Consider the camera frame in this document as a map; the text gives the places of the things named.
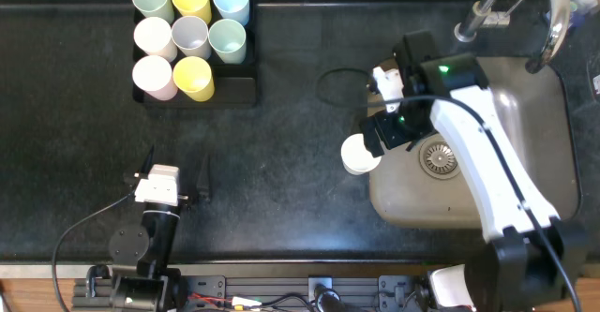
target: black countertop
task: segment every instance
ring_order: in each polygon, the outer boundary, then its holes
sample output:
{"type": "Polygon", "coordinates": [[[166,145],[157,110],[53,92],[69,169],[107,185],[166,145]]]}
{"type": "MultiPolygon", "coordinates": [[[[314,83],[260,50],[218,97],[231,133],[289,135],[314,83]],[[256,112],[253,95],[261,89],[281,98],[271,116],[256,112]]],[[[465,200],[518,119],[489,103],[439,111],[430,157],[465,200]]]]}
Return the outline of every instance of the black countertop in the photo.
{"type": "MultiPolygon", "coordinates": [[[[125,194],[124,169],[152,144],[156,163],[184,175],[203,153],[212,157],[213,200],[182,215],[173,262],[461,261],[483,245],[477,230],[383,221],[368,199],[368,176],[351,176],[339,156],[365,112],[323,105],[314,79],[330,68],[374,67],[402,35],[421,29],[444,54],[531,55],[547,33],[540,14],[548,0],[526,0],[510,27],[482,31],[472,44],[455,41],[452,30],[474,0],[255,1],[258,104],[184,111],[132,100],[128,0],[0,0],[0,260],[48,261],[68,226],[125,194]]],[[[598,30],[595,16],[552,63],[565,84],[581,189],[575,219],[592,236],[591,260],[600,256],[598,30]]],[[[110,236],[141,211],[130,202],[84,224],[59,258],[108,260],[110,236]]]]}

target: white cup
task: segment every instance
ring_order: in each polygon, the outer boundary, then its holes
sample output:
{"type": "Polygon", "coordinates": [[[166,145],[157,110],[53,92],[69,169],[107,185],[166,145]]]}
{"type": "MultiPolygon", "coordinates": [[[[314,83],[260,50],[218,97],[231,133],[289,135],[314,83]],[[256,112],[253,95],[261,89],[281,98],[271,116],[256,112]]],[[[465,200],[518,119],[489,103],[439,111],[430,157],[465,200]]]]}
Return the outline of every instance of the white cup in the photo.
{"type": "Polygon", "coordinates": [[[246,25],[250,20],[250,0],[213,0],[221,17],[246,25]]]}
{"type": "Polygon", "coordinates": [[[144,52],[159,55],[169,62],[177,56],[177,47],[171,40],[171,27],[159,17],[146,18],[138,23],[133,40],[144,52]]]}
{"type": "Polygon", "coordinates": [[[131,76],[140,89],[158,100],[169,100],[177,94],[173,83],[173,70],[169,62],[157,55],[140,59],[133,67],[131,76]]]}
{"type": "Polygon", "coordinates": [[[171,29],[172,41],[186,56],[210,57],[208,26],[201,18],[187,16],[178,19],[171,29]]]}
{"type": "Polygon", "coordinates": [[[208,32],[208,41],[225,64],[241,64],[246,58],[246,30],[239,22],[215,22],[208,32]]]}
{"type": "Polygon", "coordinates": [[[360,175],[374,170],[382,157],[373,157],[365,147],[363,134],[354,134],[341,145],[341,159],[347,172],[360,175]]]}
{"type": "Polygon", "coordinates": [[[168,23],[175,19],[171,0],[131,0],[145,17],[159,17],[168,23]]]}

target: sink drain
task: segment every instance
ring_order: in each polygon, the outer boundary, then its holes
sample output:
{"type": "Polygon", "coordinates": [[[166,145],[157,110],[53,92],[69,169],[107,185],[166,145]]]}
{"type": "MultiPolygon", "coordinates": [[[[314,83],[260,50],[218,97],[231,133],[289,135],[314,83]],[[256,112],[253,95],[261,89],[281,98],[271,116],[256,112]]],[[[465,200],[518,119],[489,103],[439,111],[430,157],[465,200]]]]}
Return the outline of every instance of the sink drain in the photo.
{"type": "Polygon", "coordinates": [[[421,145],[419,160],[426,173],[440,180],[454,177],[460,171],[454,152],[440,137],[431,137],[421,145]]]}

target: stainless steel sink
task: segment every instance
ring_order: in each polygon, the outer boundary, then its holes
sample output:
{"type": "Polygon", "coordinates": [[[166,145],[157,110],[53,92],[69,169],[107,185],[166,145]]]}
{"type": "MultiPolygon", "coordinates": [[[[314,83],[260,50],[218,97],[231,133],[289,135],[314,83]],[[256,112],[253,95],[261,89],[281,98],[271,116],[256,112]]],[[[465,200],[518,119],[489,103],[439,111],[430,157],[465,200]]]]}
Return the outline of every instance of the stainless steel sink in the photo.
{"type": "MultiPolygon", "coordinates": [[[[478,58],[496,111],[521,163],[562,219],[578,208],[578,185],[563,85],[545,67],[525,70],[527,58],[478,58]]],[[[473,196],[440,135],[386,151],[370,173],[370,198],[383,219],[411,228],[477,228],[473,196]]]]}

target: faucet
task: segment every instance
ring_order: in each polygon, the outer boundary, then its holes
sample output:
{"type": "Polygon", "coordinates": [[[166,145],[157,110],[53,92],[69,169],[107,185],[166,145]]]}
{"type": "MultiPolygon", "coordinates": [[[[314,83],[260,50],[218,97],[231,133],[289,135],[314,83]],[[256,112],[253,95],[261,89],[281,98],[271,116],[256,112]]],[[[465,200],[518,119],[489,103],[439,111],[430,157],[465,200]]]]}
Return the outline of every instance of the faucet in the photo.
{"type": "MultiPolygon", "coordinates": [[[[494,26],[506,26],[510,20],[510,12],[521,2],[519,0],[508,12],[501,13],[500,18],[498,13],[494,15],[491,12],[492,5],[496,0],[481,0],[475,2],[472,9],[469,11],[465,22],[460,22],[454,29],[454,34],[458,40],[463,42],[470,42],[477,36],[477,30],[480,27],[486,27],[489,24],[490,19],[494,19],[500,22],[496,22],[494,26]]],[[[530,58],[525,65],[526,69],[530,73],[539,72],[550,60],[554,57],[556,52],[563,44],[564,37],[569,25],[569,19],[571,17],[571,6],[570,0],[550,0],[550,26],[546,37],[546,42],[542,51],[530,58]]]]}

